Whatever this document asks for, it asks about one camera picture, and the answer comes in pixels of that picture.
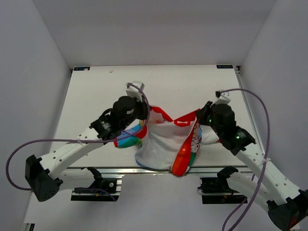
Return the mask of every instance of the cable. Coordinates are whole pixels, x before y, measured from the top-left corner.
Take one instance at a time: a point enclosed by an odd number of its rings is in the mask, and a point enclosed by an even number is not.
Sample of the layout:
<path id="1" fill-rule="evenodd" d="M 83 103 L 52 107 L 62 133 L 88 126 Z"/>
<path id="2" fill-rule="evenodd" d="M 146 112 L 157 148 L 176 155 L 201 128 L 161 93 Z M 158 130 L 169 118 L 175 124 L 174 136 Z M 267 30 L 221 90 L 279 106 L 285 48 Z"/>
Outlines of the cable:
<path id="1" fill-rule="evenodd" d="M 148 99 L 146 98 L 146 95 L 144 94 L 144 92 L 143 92 L 139 87 L 135 86 L 135 85 L 132 84 L 132 83 L 128 83 L 127 86 L 132 86 L 132 87 L 134 87 L 135 89 L 137 89 L 137 90 L 140 92 L 140 94 L 143 96 L 143 98 L 144 98 L 144 100 L 145 100 L 145 102 L 146 102 L 146 104 L 147 104 L 148 116 L 147 116 L 147 118 L 146 118 L 144 124 L 142 125 L 142 127 L 141 127 L 139 130 L 137 130 L 137 131 L 135 131 L 135 132 L 133 132 L 133 133 L 131 133 L 131 134 L 125 136 L 125 137 L 116 138 L 116 139 L 113 139 L 113 140 L 105 140 L 105 141 L 103 141 L 103 140 L 101 140 L 101 141 L 94 141 L 94 140 L 74 140 L 74 139 L 40 139 L 40 140 L 33 140 L 33 141 L 26 142 L 26 143 L 20 145 L 18 148 L 16 148 L 16 149 L 11 153 L 11 155 L 9 156 L 9 158 L 8 158 L 8 160 L 7 160 L 7 162 L 6 162 L 6 165 L 5 165 L 5 174 L 6 174 L 6 178 L 8 179 L 9 183 L 10 183 L 13 187 L 15 187 L 15 188 L 17 188 L 17 189 L 20 189 L 20 190 L 24 190 L 24 191 L 31 191 L 31 190 L 32 190 L 31 188 L 24 188 L 24 187 L 20 187 L 20 186 L 18 186 L 17 184 L 15 184 L 15 183 L 12 181 L 11 176 L 10 176 L 10 173 L 9 173 L 9 166 L 10 166 L 11 159 L 13 158 L 13 156 L 14 156 L 20 149 L 22 149 L 23 147 L 25 147 L 25 146 L 27 146 L 27 145 L 30 145 L 30 144 L 33 144 L 33 143 L 38 143 L 38 142 L 109 143 L 109 142 L 115 142 L 115 141 L 124 140 L 124 139 L 126 139 L 126 138 L 128 138 L 128 137 L 131 137 L 131 136 L 134 136 L 134 135 L 136 135 L 138 132 L 142 131 L 143 128 L 147 125 L 147 123 L 148 123 L 148 121 L 149 121 L 149 118 L 150 118 L 150 110 L 151 110 L 151 109 L 150 109 L 149 101 L 148 101 Z"/>
<path id="2" fill-rule="evenodd" d="M 109 193 L 109 192 L 107 192 L 106 190 L 104 190 L 104 189 L 96 189 L 96 188 L 82 188 L 82 187 L 80 187 L 80 188 L 76 188 L 76 189 L 78 189 L 78 190 L 82 190 L 82 191 L 101 191 L 101 192 L 103 192 L 103 193 L 105 193 L 105 194 L 107 194 L 108 196 L 110 196 L 110 198 L 111 199 L 113 199 L 114 201 L 116 201 L 116 199 Z"/>
<path id="3" fill-rule="evenodd" d="M 220 91 L 220 93 L 225 93 L 225 92 L 230 92 L 230 91 L 236 91 L 236 90 L 240 90 L 240 91 L 245 91 L 248 92 L 250 94 L 252 94 L 253 96 L 255 96 L 262 104 L 264 111 L 265 111 L 265 115 L 266 115 L 266 120 L 267 120 L 267 126 L 268 126 L 268 132 L 267 132 L 267 142 L 266 142 L 266 148 L 265 148 L 265 153 L 264 153 L 264 159 L 267 160 L 268 155 L 269 155 L 269 147 L 270 147 L 270 117 L 269 117 L 269 113 L 266 109 L 266 106 L 264 104 L 264 102 L 262 101 L 262 99 L 257 96 L 255 93 L 253 93 L 252 91 L 246 90 L 246 89 L 241 89 L 241 88 L 234 88 L 234 89 L 229 89 L 229 90 L 222 90 Z M 254 192 L 254 194 L 251 197 L 251 200 L 248 202 L 245 210 L 243 211 L 243 213 L 240 215 L 240 217 L 237 219 L 237 221 L 231 226 L 231 228 L 228 231 L 232 231 L 235 229 L 235 227 L 242 221 L 242 219 L 245 217 L 245 215 L 247 214 L 248 210 L 250 209 L 252 203 L 254 202 L 255 198 L 257 197 L 257 194 L 259 192 L 264 174 L 265 174 L 265 169 L 266 169 L 266 161 L 263 163 L 263 167 L 262 167 L 262 171 L 256 186 L 256 190 Z M 222 231 L 225 231 L 225 226 L 227 224 L 227 221 L 229 220 L 229 218 L 241 207 L 242 205 L 239 205 L 238 207 L 236 207 L 236 209 L 234 211 L 231 212 L 231 214 L 227 217 L 223 227 L 222 227 Z"/>

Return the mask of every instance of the folded cloth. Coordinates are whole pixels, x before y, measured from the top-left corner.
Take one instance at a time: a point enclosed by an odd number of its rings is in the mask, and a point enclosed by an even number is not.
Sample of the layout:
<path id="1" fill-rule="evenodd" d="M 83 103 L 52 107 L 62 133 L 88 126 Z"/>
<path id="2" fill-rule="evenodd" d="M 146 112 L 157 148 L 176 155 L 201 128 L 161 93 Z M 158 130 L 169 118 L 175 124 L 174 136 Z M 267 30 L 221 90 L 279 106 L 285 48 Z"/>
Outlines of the folded cloth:
<path id="1" fill-rule="evenodd" d="M 137 126 L 123 131 L 119 137 L 139 130 L 143 123 L 140 121 Z M 218 137 L 211 127 L 200 126 L 196 111 L 173 120 L 161 108 L 152 106 L 147 126 L 135 136 L 114 144 L 118 148 L 141 144 L 135 154 L 139 166 L 170 170 L 181 177 L 193 165 L 200 145 L 217 141 Z"/>

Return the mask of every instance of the gray wall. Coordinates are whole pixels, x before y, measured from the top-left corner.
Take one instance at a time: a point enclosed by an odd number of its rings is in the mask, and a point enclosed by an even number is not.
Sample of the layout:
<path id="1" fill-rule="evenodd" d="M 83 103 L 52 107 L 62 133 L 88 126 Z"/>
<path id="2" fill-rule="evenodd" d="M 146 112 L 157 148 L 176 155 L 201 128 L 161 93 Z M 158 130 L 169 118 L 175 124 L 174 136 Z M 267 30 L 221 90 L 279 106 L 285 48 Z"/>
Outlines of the gray wall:
<path id="1" fill-rule="evenodd" d="M 1 230 L 18 231 L 30 193 L 13 188 L 5 162 L 20 144 L 54 133 L 69 69 L 31 0 L 5 0 L 0 7 L 0 198 Z M 13 180 L 24 187 L 25 159 L 49 144 L 35 144 L 12 160 Z"/>
<path id="2" fill-rule="evenodd" d="M 270 158 L 302 189 L 308 188 L 308 2 L 279 0 L 242 66 L 244 86 L 264 99 L 270 115 Z M 263 109 L 250 98 L 263 141 Z M 302 222 L 308 230 L 308 220 Z"/>
<path id="3" fill-rule="evenodd" d="M 276 0 L 34 0 L 70 67 L 242 64 Z"/>

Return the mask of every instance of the black label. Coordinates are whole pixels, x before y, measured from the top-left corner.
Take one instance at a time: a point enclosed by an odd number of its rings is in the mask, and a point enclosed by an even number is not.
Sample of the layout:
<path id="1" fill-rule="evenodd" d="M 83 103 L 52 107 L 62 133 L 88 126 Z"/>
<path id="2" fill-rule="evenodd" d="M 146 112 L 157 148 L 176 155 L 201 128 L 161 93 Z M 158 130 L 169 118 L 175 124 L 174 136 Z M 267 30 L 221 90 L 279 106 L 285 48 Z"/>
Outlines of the black label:
<path id="1" fill-rule="evenodd" d="M 217 69 L 233 69 L 232 65 L 216 65 Z"/>
<path id="2" fill-rule="evenodd" d="M 89 66 L 74 67 L 74 71 L 90 71 L 90 67 Z"/>

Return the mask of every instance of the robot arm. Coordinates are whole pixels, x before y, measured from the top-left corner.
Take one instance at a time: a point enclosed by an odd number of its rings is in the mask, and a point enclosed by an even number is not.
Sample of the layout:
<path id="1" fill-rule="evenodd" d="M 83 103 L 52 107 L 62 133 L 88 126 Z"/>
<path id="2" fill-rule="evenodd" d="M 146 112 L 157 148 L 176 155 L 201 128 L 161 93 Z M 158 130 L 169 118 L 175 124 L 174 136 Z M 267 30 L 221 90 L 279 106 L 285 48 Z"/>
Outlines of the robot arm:
<path id="1" fill-rule="evenodd" d="M 236 126 L 235 115 L 226 101 L 217 104 L 207 102 L 197 112 L 201 125 L 210 126 L 218 135 L 220 143 L 252 172 L 260 177 L 263 163 L 267 162 L 263 185 L 255 201 L 281 230 L 288 231 L 308 216 L 308 190 L 300 190 L 264 155 L 255 139 L 243 128 Z M 218 173 L 218 179 L 226 189 L 233 189 L 252 198 L 257 184 L 246 178 L 234 167 L 226 167 Z"/>
<path id="2" fill-rule="evenodd" d="M 144 88 L 142 82 L 133 83 L 141 90 Z M 147 103 L 137 89 L 128 86 L 126 92 L 127 96 L 119 98 L 113 108 L 107 109 L 92 122 L 77 136 L 76 141 L 72 140 L 74 142 L 68 142 L 40 158 L 32 155 L 26 160 L 26 180 L 39 201 L 50 199 L 59 190 L 87 188 L 90 185 L 96 188 L 96 185 L 101 184 L 102 177 L 93 167 L 82 170 L 67 168 L 89 152 L 118 137 L 135 119 L 147 118 Z"/>

